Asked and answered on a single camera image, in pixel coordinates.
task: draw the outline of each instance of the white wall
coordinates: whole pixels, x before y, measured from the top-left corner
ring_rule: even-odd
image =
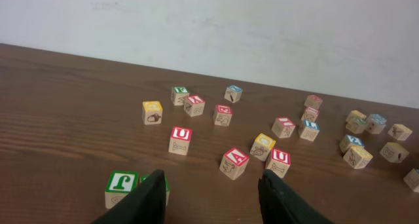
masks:
[[[0,0],[0,43],[419,108],[419,0]]]

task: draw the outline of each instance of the wooden toy block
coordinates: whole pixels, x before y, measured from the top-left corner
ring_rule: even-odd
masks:
[[[388,131],[388,134],[396,140],[405,141],[412,134],[412,132],[413,131],[411,129],[402,124],[394,124],[392,129]]]
[[[351,113],[346,117],[346,122],[349,122],[349,119],[351,119],[352,117],[359,117],[360,119],[363,119],[363,120],[367,118],[366,115],[359,112],[358,110],[352,110]]]
[[[147,174],[147,175],[141,176],[141,177],[139,178],[139,183],[140,183],[140,184],[141,184],[141,183],[143,183],[143,181],[144,181],[147,177],[149,177],[149,175],[150,175],[150,174]],[[165,183],[166,183],[166,206],[167,206],[167,205],[168,205],[168,203],[169,203],[170,185],[169,185],[168,178],[167,178],[166,176],[164,177],[164,181],[165,181]]]
[[[367,122],[359,117],[352,117],[349,122],[346,123],[346,128],[354,134],[362,133],[367,126]]]
[[[253,142],[250,154],[264,162],[268,158],[269,152],[274,147],[275,143],[276,141],[274,139],[260,133],[256,137],[255,142]]]
[[[419,169],[413,168],[406,176],[403,181],[414,191],[419,192]]]
[[[345,135],[343,140],[340,142],[339,147],[342,153],[346,153],[350,147],[355,145],[364,147],[364,143],[362,143],[361,139],[355,136]]]
[[[291,155],[289,153],[273,149],[266,162],[266,169],[272,170],[277,176],[283,178],[291,165]]]
[[[172,88],[172,95],[170,99],[176,106],[184,105],[186,97],[189,96],[189,91],[184,86],[175,86]]]
[[[105,207],[112,208],[137,186],[137,172],[113,171],[105,190]]]
[[[146,125],[162,123],[163,107],[160,102],[143,102],[143,122]]]
[[[192,129],[174,126],[169,141],[169,152],[187,155],[192,138]]]
[[[319,116],[319,111],[317,109],[313,109],[312,107],[307,107],[302,114],[301,120],[303,121],[308,120],[310,122],[315,122],[317,117]]]
[[[311,95],[311,96],[307,96],[307,99],[304,102],[304,105],[307,107],[311,107],[313,109],[319,109],[322,102],[323,100],[319,96]]]
[[[227,89],[225,90],[224,99],[232,103],[236,103],[237,101],[240,100],[242,93],[243,93],[243,89],[241,89],[240,87],[236,85],[231,85],[231,86],[228,86]]]
[[[233,111],[229,106],[216,105],[214,111],[214,124],[219,126],[229,126],[231,118],[233,117]]]
[[[376,118],[369,119],[367,123],[367,131],[371,134],[379,134],[383,131],[386,125],[382,122],[377,120]]]
[[[249,157],[237,148],[232,148],[224,154],[220,164],[222,171],[231,180],[237,179],[246,169]]]
[[[288,138],[291,136],[295,129],[295,124],[288,118],[277,118],[275,119],[272,131],[279,138]]]
[[[388,162],[400,163],[407,157],[409,152],[398,143],[388,142],[380,151],[380,154]]]
[[[308,120],[304,120],[299,128],[299,135],[300,138],[306,139],[309,141],[314,141],[317,135],[320,132],[320,127],[315,122],[310,122]]]
[[[355,145],[349,148],[343,159],[353,168],[360,169],[364,168],[373,159],[373,156],[362,146]]]
[[[199,116],[204,113],[205,101],[200,96],[186,97],[183,109],[191,116]]]

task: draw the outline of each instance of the green border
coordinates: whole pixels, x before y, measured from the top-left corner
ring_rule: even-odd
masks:
[[[124,193],[124,194],[128,194],[130,191],[112,191],[109,189],[109,187],[111,186],[113,177],[116,173],[120,173],[120,174],[130,174],[130,175],[135,175],[134,177],[134,188],[138,186],[138,172],[130,172],[130,171],[122,171],[122,170],[113,170],[112,174],[111,174],[111,178],[109,178],[109,181],[107,182],[107,186],[106,186],[106,192],[110,192],[110,193]]]

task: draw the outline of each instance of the wooden table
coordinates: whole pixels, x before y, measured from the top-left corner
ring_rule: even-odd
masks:
[[[232,105],[230,126],[214,126],[215,104],[228,104],[223,96],[229,84],[241,86],[244,93]],[[187,86],[203,97],[204,114],[191,118],[183,107],[174,107],[172,86]],[[277,139],[277,148],[291,153],[285,181],[330,220],[419,222],[419,194],[403,182],[412,168],[419,168],[419,111],[320,94],[324,102],[315,142],[300,140],[297,130],[279,140],[271,131],[274,119],[299,122],[307,95],[0,45],[0,220],[88,223],[106,211],[104,191],[112,170],[143,175],[161,168],[172,188],[166,223],[262,223],[257,183],[264,164],[251,156],[244,174],[231,181],[219,171],[219,163],[231,147],[249,153],[253,140],[264,133]],[[163,105],[163,121],[145,126],[141,103],[153,100]],[[354,109],[388,119],[380,135],[362,134],[374,159],[360,170],[343,161],[338,148],[349,133],[345,118]],[[414,131],[401,143],[410,151],[401,164],[389,163],[379,154],[387,141],[393,141],[387,135],[393,123]],[[186,157],[168,152],[175,125],[194,130]]]

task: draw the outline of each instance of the wood grain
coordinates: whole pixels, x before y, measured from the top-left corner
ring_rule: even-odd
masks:
[[[238,103],[226,86],[244,89]],[[206,101],[189,117],[170,102],[172,86],[187,86]],[[262,223],[257,182],[264,164],[251,156],[231,181],[219,171],[223,153],[247,154],[276,117],[300,121],[309,92],[0,45],[0,220],[2,223],[88,223],[104,213],[111,170],[148,174],[163,169],[172,187],[166,223]],[[419,168],[419,110],[322,95],[315,142],[297,130],[276,148],[291,153],[285,181],[336,223],[417,223],[419,194],[403,177]],[[162,124],[144,126],[142,101],[158,100]],[[215,104],[231,105],[229,127],[212,123]],[[351,110],[388,119],[380,135],[362,134],[374,159],[361,170],[342,159],[338,143]],[[401,144],[401,164],[379,151],[393,123],[413,130]],[[168,152],[173,126],[194,130],[187,157]]]

